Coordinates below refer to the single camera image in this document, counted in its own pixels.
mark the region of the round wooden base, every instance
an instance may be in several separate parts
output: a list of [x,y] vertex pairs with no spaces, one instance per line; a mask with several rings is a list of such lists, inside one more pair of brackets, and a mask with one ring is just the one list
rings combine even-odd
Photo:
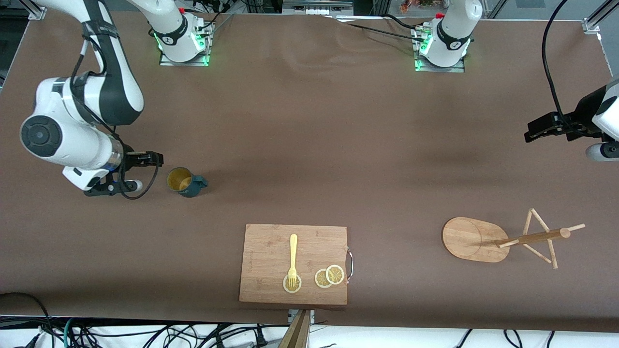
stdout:
[[505,231],[489,222],[455,217],[443,227],[443,244],[457,258],[499,262],[507,257],[509,247],[499,248],[495,241],[506,239]]

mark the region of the yellow fork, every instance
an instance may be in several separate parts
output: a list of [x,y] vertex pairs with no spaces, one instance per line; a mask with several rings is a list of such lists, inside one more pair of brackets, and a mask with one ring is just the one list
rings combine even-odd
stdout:
[[290,269],[288,270],[288,288],[294,289],[297,286],[297,269],[295,261],[297,260],[297,235],[290,235]]

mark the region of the teal cable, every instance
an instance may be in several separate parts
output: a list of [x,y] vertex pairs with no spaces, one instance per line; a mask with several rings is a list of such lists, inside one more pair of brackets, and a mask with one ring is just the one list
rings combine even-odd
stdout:
[[63,332],[64,348],[69,348],[69,340],[67,339],[68,338],[67,336],[69,335],[69,328],[71,327],[71,321],[73,321],[73,318],[67,320],[67,324],[64,326],[64,332]]

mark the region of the fork handle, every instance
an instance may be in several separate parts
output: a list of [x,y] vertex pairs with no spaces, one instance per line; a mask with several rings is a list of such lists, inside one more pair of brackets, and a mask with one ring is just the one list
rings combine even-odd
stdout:
[[297,261],[297,235],[290,235],[290,267],[294,268]]

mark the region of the table surface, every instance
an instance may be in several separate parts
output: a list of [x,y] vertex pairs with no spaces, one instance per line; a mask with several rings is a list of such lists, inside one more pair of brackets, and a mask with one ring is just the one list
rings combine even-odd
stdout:
[[[355,274],[345,309],[319,321],[618,330],[617,163],[588,161],[588,139],[522,136],[554,107],[544,22],[481,21],[466,73],[436,74],[414,71],[407,40],[319,16],[236,15],[210,67],[160,67],[143,16],[113,18],[145,98],[119,133],[165,166],[138,201],[87,198],[22,148],[38,83],[69,75],[82,44],[65,15],[31,22],[0,95],[2,292],[52,315],[281,323],[285,305],[238,301],[245,225],[333,225],[348,227]],[[578,22],[553,26],[548,55],[564,110],[610,78]],[[170,192],[178,166],[209,189]],[[531,207],[551,228],[587,224],[555,243],[559,270],[524,248],[488,264],[441,242],[456,216],[519,235]],[[19,298],[0,311],[38,313]]]

